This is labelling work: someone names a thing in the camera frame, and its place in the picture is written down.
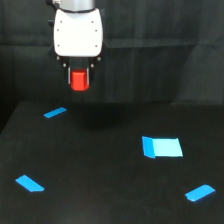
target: black backdrop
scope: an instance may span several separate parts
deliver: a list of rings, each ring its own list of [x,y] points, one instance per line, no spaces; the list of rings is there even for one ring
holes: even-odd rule
[[[73,92],[47,54],[54,11],[0,1],[0,100],[223,103],[224,1],[96,0],[105,54],[91,89]]]

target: black curtain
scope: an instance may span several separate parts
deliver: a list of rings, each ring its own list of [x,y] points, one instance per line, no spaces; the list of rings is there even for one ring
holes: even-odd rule
[[[54,11],[0,1],[0,101],[223,103],[224,1],[96,0],[104,45],[95,81],[74,92],[48,55]]]

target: blue rectangular strip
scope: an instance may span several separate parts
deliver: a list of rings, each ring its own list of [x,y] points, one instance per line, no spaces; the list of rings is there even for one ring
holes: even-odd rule
[[[26,175],[23,175],[22,177],[18,178],[16,180],[17,183],[22,185],[24,188],[26,188],[30,192],[38,192],[43,191],[44,188],[41,187],[39,184],[35,183],[33,180],[31,180]]]
[[[56,110],[54,110],[54,111],[51,111],[51,112],[49,112],[49,113],[44,114],[44,116],[45,116],[46,118],[51,118],[51,117],[54,117],[54,116],[56,116],[56,115],[58,115],[58,114],[61,114],[61,113],[65,112],[65,111],[67,111],[67,110],[66,110],[65,108],[61,107],[61,108],[59,108],[59,109],[56,109]]]
[[[154,153],[152,138],[142,137],[142,143],[143,143],[144,155],[149,157],[149,158],[155,159],[155,153]]]
[[[214,191],[215,191],[215,189],[213,189],[209,185],[203,185],[203,186],[185,194],[185,196],[190,201],[197,201],[197,200],[205,197],[206,195],[211,194]]]

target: blue square paper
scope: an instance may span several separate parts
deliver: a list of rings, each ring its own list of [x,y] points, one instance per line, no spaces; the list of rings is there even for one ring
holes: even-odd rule
[[[178,139],[153,139],[155,156],[182,157],[183,153]]]
[[[26,188],[30,192],[38,192],[38,191],[43,191],[44,188],[41,187],[39,184],[31,180],[29,177],[26,175],[23,175],[22,177],[18,178],[16,180],[18,184]]]
[[[61,108],[53,110],[53,111],[51,111],[49,113],[44,114],[44,116],[46,118],[51,118],[51,117],[54,117],[54,116],[56,116],[58,114],[61,114],[61,113],[65,112],[65,111],[67,111],[67,110],[65,108],[61,107]]]
[[[209,185],[203,185],[203,186],[185,194],[185,196],[187,197],[187,199],[189,201],[195,202],[195,201],[213,193],[214,191],[215,191],[215,189],[213,189]]]

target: blue paper piece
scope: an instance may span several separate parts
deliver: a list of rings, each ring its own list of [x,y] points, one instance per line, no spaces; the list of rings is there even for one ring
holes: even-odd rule
[[[22,185],[24,188],[26,188],[30,192],[39,192],[43,191],[44,188],[41,187],[39,184],[35,183],[33,180],[31,180],[26,175],[23,175],[22,177],[18,178],[16,180],[17,183]]]
[[[215,189],[213,189],[209,185],[203,185],[203,186],[185,194],[185,196],[187,197],[187,199],[189,201],[195,202],[195,201],[205,197],[206,195],[211,194],[214,191],[215,191]]]
[[[142,137],[144,155],[149,158],[155,158],[152,138]]]
[[[65,111],[67,111],[67,110],[65,108],[61,107],[59,109],[56,109],[56,110],[53,110],[53,111],[51,111],[49,113],[44,114],[44,116],[46,118],[51,118],[51,117],[54,117],[54,116],[56,116],[58,114],[61,114],[61,113],[65,112]]]
[[[182,157],[183,153],[178,139],[153,139],[155,156]]]
[[[142,137],[144,155],[155,157],[182,157],[179,139],[152,139]]]

